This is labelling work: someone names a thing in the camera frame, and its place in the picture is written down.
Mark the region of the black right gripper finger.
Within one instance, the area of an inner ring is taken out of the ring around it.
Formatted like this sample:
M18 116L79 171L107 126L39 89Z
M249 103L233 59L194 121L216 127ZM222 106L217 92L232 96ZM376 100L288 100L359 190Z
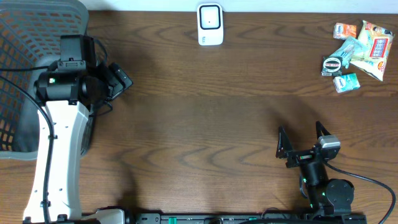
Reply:
M317 138L330 135L330 132L324 127L324 125L322 125L320 121L317 121L315 123L315 127L316 127Z
M293 147L285 129L282 126L279 126L278 128L278 135L279 138L275 156L279 159L288 158L289 153L293 151Z

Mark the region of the green white tissue pack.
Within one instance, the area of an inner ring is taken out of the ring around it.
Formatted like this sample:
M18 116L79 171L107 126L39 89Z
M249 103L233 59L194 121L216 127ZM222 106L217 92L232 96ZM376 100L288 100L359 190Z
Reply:
M357 90L361 87L355 73L337 76L333 79L333 84L337 93Z

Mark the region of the dark green Zam-Buk box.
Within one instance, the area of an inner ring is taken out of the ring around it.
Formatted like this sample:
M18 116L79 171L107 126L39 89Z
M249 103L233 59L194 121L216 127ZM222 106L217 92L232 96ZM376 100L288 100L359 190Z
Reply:
M324 57L322 62L321 76L337 77L342 75L341 57Z

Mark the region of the light teal wipes pack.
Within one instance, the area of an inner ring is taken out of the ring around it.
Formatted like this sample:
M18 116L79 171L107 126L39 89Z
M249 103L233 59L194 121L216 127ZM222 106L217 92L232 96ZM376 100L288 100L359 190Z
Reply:
M331 57L341 57L341 64L343 67L348 68L351 58L354 54L359 54L367 51L367 47L354 37L348 37L343 45L333 52Z

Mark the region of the orange tissue pack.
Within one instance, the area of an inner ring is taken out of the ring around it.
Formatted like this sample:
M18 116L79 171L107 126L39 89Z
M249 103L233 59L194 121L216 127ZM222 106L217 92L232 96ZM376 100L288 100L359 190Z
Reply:
M346 40L348 37L356 38L356 26L337 22L333 28L333 38Z

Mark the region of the yellow antibacterial wipes bag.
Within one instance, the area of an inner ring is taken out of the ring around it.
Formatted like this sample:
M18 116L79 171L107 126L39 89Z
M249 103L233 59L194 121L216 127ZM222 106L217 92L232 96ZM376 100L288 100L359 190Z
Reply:
M392 31L363 20L357 40L366 50L355 53L350 63L382 82L394 37Z

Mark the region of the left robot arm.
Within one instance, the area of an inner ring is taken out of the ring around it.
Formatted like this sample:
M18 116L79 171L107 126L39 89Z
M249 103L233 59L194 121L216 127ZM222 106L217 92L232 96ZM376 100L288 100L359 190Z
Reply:
M24 223L129 223L122 208L106 207L84 216L80 203L80 159L90 137L89 120L132 84L116 63L99 62L98 40L63 35L60 59L34 83L40 115L35 177Z

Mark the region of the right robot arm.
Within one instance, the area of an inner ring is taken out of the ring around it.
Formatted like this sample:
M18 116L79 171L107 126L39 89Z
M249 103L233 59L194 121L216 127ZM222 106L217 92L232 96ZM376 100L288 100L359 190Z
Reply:
M286 167L300 168L302 183L307 190L307 198L314 209L314 217L337 217L349 215L354 199L353 184L345 179L331 179L326 172L326 163L334 159L341 149L340 140L330 134L317 121L315 123L317 141L311 149L293 149L285 129L278 129L276 157L286 160Z

